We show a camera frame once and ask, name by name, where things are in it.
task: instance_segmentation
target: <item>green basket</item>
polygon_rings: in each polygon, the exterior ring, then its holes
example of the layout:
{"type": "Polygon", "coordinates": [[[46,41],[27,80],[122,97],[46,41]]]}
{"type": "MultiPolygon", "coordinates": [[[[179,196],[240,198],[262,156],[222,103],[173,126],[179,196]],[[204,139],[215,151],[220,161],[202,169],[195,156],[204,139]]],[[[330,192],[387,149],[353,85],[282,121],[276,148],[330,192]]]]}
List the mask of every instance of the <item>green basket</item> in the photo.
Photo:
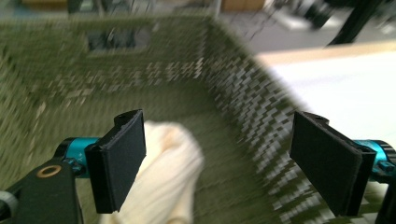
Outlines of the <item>green basket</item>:
{"type": "MultiPolygon", "coordinates": [[[[205,13],[0,23],[0,189],[50,159],[66,137],[103,136],[114,116],[188,128],[205,154],[195,223],[348,223],[333,218],[288,149],[298,107],[205,13]],[[91,52],[87,32],[149,27],[144,49],[91,52]]],[[[78,180],[95,223],[89,180],[78,180]]],[[[375,211],[373,197],[363,212],[375,211]]]]}

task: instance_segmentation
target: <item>crumpled cloth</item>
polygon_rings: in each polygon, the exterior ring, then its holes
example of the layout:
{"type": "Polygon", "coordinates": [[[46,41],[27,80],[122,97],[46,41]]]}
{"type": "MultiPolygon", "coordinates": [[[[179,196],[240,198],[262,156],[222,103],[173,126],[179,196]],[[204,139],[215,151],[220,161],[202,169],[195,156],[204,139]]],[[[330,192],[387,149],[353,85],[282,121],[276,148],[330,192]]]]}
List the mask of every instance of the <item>crumpled cloth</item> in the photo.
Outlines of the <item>crumpled cloth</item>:
{"type": "Polygon", "coordinates": [[[190,224],[195,183],[204,167],[191,133],[177,123],[145,122],[147,157],[120,212],[99,224],[190,224]]]}

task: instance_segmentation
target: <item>woven basket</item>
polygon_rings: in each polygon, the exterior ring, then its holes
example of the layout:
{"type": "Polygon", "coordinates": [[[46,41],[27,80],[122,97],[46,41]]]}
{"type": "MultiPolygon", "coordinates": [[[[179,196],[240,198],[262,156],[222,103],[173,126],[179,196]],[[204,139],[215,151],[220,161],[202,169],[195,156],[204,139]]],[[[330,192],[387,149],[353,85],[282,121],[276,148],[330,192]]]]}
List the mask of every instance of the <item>woven basket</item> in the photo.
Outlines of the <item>woven basket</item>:
{"type": "MultiPolygon", "coordinates": [[[[205,13],[0,23],[0,189],[50,159],[66,137],[103,136],[114,116],[188,128],[205,154],[195,223],[348,223],[333,218],[288,149],[299,107],[205,13]],[[86,33],[152,28],[140,50],[90,52],[86,33]]],[[[95,223],[89,180],[78,181],[95,223]]],[[[363,212],[380,201],[366,197],[363,212]]]]}

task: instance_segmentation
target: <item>beige fabric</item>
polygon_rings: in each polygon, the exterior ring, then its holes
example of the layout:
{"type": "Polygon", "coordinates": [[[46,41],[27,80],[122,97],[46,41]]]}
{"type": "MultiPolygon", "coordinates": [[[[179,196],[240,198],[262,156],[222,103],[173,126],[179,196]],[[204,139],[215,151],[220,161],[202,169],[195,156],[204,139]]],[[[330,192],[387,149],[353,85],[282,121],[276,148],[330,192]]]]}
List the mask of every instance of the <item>beige fabric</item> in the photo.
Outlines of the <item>beige fabric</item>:
{"type": "Polygon", "coordinates": [[[192,135],[176,123],[145,123],[147,157],[119,213],[100,224],[190,224],[195,182],[204,157],[192,135]]]}

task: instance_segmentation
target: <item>towel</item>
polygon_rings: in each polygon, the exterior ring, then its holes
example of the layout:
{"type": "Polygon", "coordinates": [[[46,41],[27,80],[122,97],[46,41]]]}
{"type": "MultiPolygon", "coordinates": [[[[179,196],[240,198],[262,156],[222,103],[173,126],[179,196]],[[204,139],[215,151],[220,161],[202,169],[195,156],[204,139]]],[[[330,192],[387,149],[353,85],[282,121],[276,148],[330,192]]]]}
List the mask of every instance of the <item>towel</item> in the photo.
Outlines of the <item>towel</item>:
{"type": "Polygon", "coordinates": [[[177,123],[145,122],[147,157],[119,213],[100,224],[191,224],[195,183],[204,156],[177,123]]]}

